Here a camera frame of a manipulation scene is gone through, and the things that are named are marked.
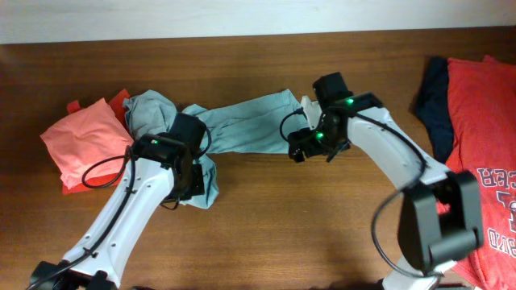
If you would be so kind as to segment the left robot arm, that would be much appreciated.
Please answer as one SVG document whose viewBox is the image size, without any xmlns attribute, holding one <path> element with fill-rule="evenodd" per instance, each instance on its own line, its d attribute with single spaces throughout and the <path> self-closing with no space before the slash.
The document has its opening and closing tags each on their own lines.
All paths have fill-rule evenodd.
<svg viewBox="0 0 516 290">
<path fill-rule="evenodd" d="M 113 195 L 92 226 L 58 264 L 42 261 L 31 289 L 117 289 L 128 258 L 154 211 L 205 192 L 201 143 L 209 134 L 200 119 L 179 113 L 172 127 L 145 134 L 122 155 Z"/>
</svg>

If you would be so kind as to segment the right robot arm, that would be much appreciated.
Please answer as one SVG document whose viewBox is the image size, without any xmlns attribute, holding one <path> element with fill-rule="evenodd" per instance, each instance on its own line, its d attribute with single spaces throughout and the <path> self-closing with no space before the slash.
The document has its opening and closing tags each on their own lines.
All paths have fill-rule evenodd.
<svg viewBox="0 0 516 290">
<path fill-rule="evenodd" d="M 373 93 L 355 95 L 340 72 L 313 83 L 315 100 L 303 97 L 296 112 L 307 126 L 282 135 L 297 163 L 324 155 L 332 161 L 356 146 L 387 176 L 395 192 L 375 210 L 370 232 L 392 271 L 377 289 L 442 289 L 446 271 L 484 244 L 479 184 L 469 171 L 452 172 L 422 150 L 392 119 Z M 381 212 L 402 199 L 394 263 L 377 237 Z"/>
</svg>

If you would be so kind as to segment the grey t-shirt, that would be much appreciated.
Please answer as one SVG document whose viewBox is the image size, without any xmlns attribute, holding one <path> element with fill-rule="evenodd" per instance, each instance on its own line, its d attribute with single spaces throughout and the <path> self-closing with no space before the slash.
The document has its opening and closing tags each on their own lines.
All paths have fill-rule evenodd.
<svg viewBox="0 0 516 290">
<path fill-rule="evenodd" d="M 172 127 L 180 112 L 168 98 L 154 90 L 123 101 L 127 128 L 133 139 L 146 133 L 157 135 Z M 217 168 L 210 155 L 228 152 L 257 154 L 286 154 L 287 134 L 309 126 L 302 114 L 300 102 L 290 90 L 258 97 L 235 105 L 208 110 L 197 104 L 187 106 L 184 114 L 203 121 L 211 135 L 202 140 L 202 148 L 209 146 L 207 153 L 198 161 L 202 166 L 205 193 L 194 196 L 182 205 L 209 209 L 219 194 Z"/>
</svg>

